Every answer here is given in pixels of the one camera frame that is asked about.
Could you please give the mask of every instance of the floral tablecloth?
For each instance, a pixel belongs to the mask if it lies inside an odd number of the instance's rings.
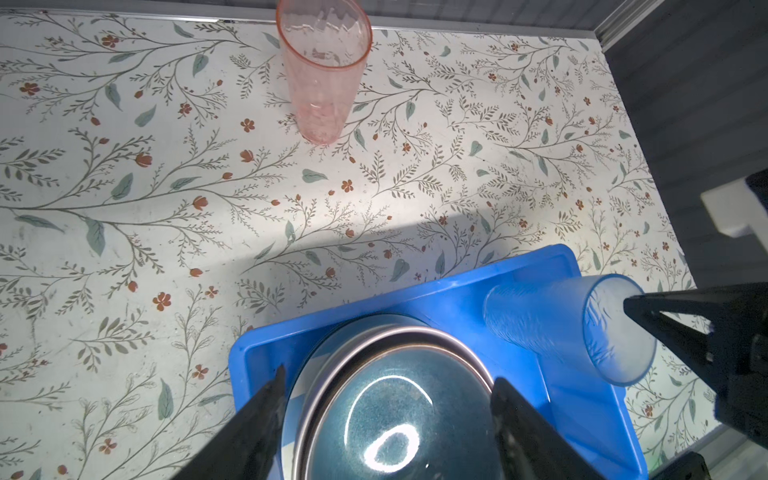
[[[595,40],[375,31],[325,148],[280,47],[272,25],[0,17],[0,478],[167,478],[232,415],[247,330],[544,245],[693,286]],[[650,468],[712,402],[660,348],[627,391]]]

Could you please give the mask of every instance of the dark gray wall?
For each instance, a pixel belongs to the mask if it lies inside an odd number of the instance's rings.
[[[666,0],[606,57],[697,285],[768,281],[699,198],[768,167],[768,2]]]
[[[275,8],[276,0],[182,0]],[[368,15],[594,30],[623,0],[358,0]]]

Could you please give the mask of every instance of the pink cup rim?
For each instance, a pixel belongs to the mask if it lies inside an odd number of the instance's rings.
[[[371,21],[368,19],[368,15],[366,14],[365,10],[360,8],[360,5],[358,5],[358,3],[355,2],[355,0],[344,0],[344,2],[351,4],[360,13],[362,13],[362,19],[365,22],[366,26],[368,27],[368,47],[366,48],[366,53],[364,53],[354,63],[351,63],[349,65],[343,65],[341,67],[333,67],[331,65],[322,65],[314,61],[311,61],[307,57],[305,57],[304,55],[296,51],[296,49],[290,44],[290,42],[288,42],[286,36],[283,34],[283,27],[280,22],[280,11],[283,8],[283,3],[286,1],[287,0],[280,0],[279,2],[277,2],[277,9],[276,9],[277,33],[280,35],[280,39],[283,40],[283,45],[287,46],[288,49],[291,50],[293,53],[295,53],[296,56],[299,57],[302,61],[304,61],[309,65],[312,65],[315,68],[322,68],[323,70],[329,70],[329,71],[341,71],[341,70],[349,70],[350,68],[358,65],[361,61],[365,61],[366,58],[368,58],[368,54],[371,52],[371,47],[373,46],[373,29],[371,28]]]

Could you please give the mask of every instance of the cup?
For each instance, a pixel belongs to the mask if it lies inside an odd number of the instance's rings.
[[[506,283],[486,296],[483,316],[502,339],[629,386],[645,376],[656,354],[656,339],[624,313],[624,299],[642,293],[615,274]]]
[[[280,0],[277,31],[299,132],[314,144],[332,144],[371,51],[368,16],[354,0]]]

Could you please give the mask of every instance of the blue plastic bin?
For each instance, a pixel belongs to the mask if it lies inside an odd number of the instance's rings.
[[[281,364],[286,368],[289,392],[306,359],[340,324],[374,313],[401,313],[461,340],[494,378],[503,376],[514,385],[606,478],[645,480],[648,470],[624,405],[624,388],[557,360],[539,358],[498,338],[483,321],[483,301],[495,285],[580,275],[573,252],[565,245],[554,245],[442,280],[251,330],[230,351],[235,408],[242,408],[275,376]]]

